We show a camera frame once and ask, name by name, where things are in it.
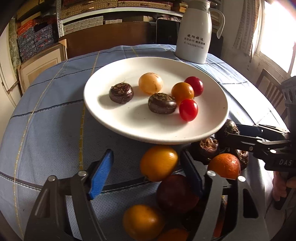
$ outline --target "table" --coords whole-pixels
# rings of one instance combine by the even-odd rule
[[[61,62],[36,78],[16,107],[0,147],[0,210],[20,237],[48,176],[71,177],[111,148],[114,165],[92,206],[108,240],[131,240],[121,224],[124,211],[139,203],[155,205],[158,183],[145,181],[139,170],[139,160],[152,144],[128,139],[99,124],[85,107],[83,88],[93,72],[106,64],[138,56],[181,61],[174,51],[171,45],[118,46]],[[220,84],[229,102],[229,118],[236,123],[286,127],[264,95],[224,61],[208,54],[206,64],[186,63]],[[266,209],[272,174],[264,170],[262,161],[250,157],[243,175],[258,205]],[[67,197],[67,208],[73,234],[79,238],[71,197]]]

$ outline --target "pitcher handle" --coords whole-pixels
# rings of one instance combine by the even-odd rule
[[[225,17],[223,15],[223,13],[221,13],[219,10],[217,10],[215,8],[210,8],[209,11],[210,12],[217,12],[221,16],[222,22],[221,22],[221,24],[219,26],[219,29],[217,31],[217,38],[219,39],[221,37],[222,31],[223,31],[223,28],[224,28]]]

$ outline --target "blue gripper pad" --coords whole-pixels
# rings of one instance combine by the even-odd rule
[[[108,149],[103,155],[102,159],[96,165],[90,177],[91,187],[89,190],[89,197],[91,200],[93,200],[96,196],[98,196],[101,193],[105,185],[105,181],[113,165],[113,162],[114,153],[112,150]]]

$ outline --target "human hand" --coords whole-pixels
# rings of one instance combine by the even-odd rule
[[[279,201],[281,197],[287,196],[286,188],[296,188],[296,177],[290,178],[287,182],[281,177],[280,172],[274,172],[272,180],[273,190],[272,196],[275,201]]]

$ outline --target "white plate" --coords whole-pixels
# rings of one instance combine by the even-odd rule
[[[172,87],[189,76],[201,79],[204,91],[194,100],[198,115],[185,122],[179,110],[170,115],[152,113],[148,108],[149,95],[138,87],[139,77],[147,72],[161,76],[163,89],[170,94]],[[110,100],[109,90],[120,82],[129,83],[134,97],[126,104]],[[228,116],[228,104],[221,87],[207,74],[166,58],[137,57],[122,59],[96,71],[84,88],[84,101],[90,113],[105,127],[123,136],[155,144],[182,144],[199,141],[217,132]]]

